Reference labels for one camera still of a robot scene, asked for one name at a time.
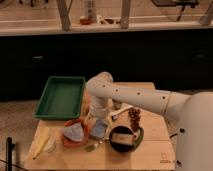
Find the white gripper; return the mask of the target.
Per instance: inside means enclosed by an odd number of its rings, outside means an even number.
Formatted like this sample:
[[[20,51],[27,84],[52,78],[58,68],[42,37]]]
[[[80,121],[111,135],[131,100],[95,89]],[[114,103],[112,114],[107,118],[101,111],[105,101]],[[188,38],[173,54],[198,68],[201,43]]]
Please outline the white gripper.
[[[108,100],[105,98],[92,98],[89,105],[89,115],[109,123]]]

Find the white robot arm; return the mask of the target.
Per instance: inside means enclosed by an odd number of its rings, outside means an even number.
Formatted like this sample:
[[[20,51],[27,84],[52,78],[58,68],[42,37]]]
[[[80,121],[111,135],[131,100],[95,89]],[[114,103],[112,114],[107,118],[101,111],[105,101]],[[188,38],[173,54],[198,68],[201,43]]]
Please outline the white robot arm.
[[[129,87],[115,83],[109,72],[101,72],[86,83],[90,113],[108,114],[108,100],[176,120],[178,137],[174,171],[213,171],[213,92],[193,95],[174,91]]]

